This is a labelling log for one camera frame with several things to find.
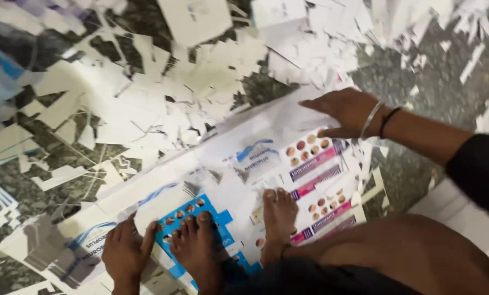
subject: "blue wave logo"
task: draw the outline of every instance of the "blue wave logo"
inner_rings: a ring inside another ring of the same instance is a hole
[[[71,241],[71,243],[69,243],[69,245],[67,245],[68,249],[70,249],[71,251],[75,251],[77,250],[77,248],[79,246],[81,246],[84,241],[86,240],[86,238],[90,235],[91,231],[96,229],[96,228],[101,228],[101,227],[108,227],[108,226],[116,226],[117,223],[116,222],[103,222],[103,223],[100,223],[100,224],[97,224],[97,225],[94,225],[93,227],[91,227],[89,230],[81,233],[80,235],[78,235],[76,238],[74,238],[73,241]]]
[[[178,183],[170,183],[170,184],[167,184],[167,185],[165,185],[165,186],[163,186],[163,187],[159,188],[157,191],[154,191],[153,193],[149,194],[149,196],[148,196],[148,197],[146,197],[146,198],[144,198],[144,199],[140,200],[140,201],[138,202],[139,206],[142,206],[142,205],[144,205],[144,204],[148,203],[150,200],[152,200],[152,199],[154,199],[154,198],[158,197],[158,196],[159,196],[159,194],[160,194],[160,193],[162,193],[162,192],[163,192],[165,189],[167,189],[167,188],[172,188],[172,187],[176,187],[177,185],[179,185],[179,184],[178,184]]]
[[[235,157],[237,158],[237,161],[241,163],[248,155],[253,151],[255,146],[260,143],[274,143],[273,140],[271,139],[261,139],[259,141],[256,141],[254,144],[251,146],[247,146],[242,152],[236,152]]]

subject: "black sleeve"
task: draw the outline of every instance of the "black sleeve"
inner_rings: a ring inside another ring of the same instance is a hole
[[[465,142],[446,172],[476,204],[489,212],[489,135],[477,134]]]

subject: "silver bangle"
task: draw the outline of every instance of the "silver bangle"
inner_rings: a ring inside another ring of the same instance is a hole
[[[379,109],[381,108],[381,106],[383,104],[384,104],[384,102],[382,102],[382,101],[378,102],[375,105],[375,108],[370,113],[370,115],[368,115],[368,117],[366,118],[366,122],[364,123],[363,130],[361,131],[361,135],[359,136],[361,139],[364,139],[364,133],[368,129],[368,126],[370,126],[370,124],[372,123],[372,120],[374,119],[375,114],[377,113],[377,111],[379,111]]]

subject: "bare foot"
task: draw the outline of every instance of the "bare foot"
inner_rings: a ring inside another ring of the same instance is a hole
[[[211,223],[211,215],[207,211],[201,212],[197,218],[189,215],[181,221],[180,231],[176,229],[171,235],[171,253],[195,280],[199,294],[222,291],[221,267],[215,262],[212,250],[214,233]]]
[[[266,190],[263,201],[266,245],[263,248],[261,262],[263,266],[267,266],[278,261],[283,248],[290,244],[290,234],[299,207],[292,196],[282,188],[277,190],[277,200],[274,190]]]

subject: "hand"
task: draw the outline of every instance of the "hand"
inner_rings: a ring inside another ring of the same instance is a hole
[[[341,124],[341,127],[328,129],[319,133],[319,137],[357,138],[366,123],[366,119],[374,109],[378,100],[370,94],[359,92],[353,88],[329,92],[314,100],[300,101],[299,104],[328,114]],[[372,123],[365,131],[365,137],[379,135],[382,116],[390,110],[384,105],[377,111]]]
[[[157,223],[150,223],[142,238],[135,228],[134,217],[135,213],[109,231],[104,244],[102,261],[116,288],[119,285],[139,285],[155,243]]]

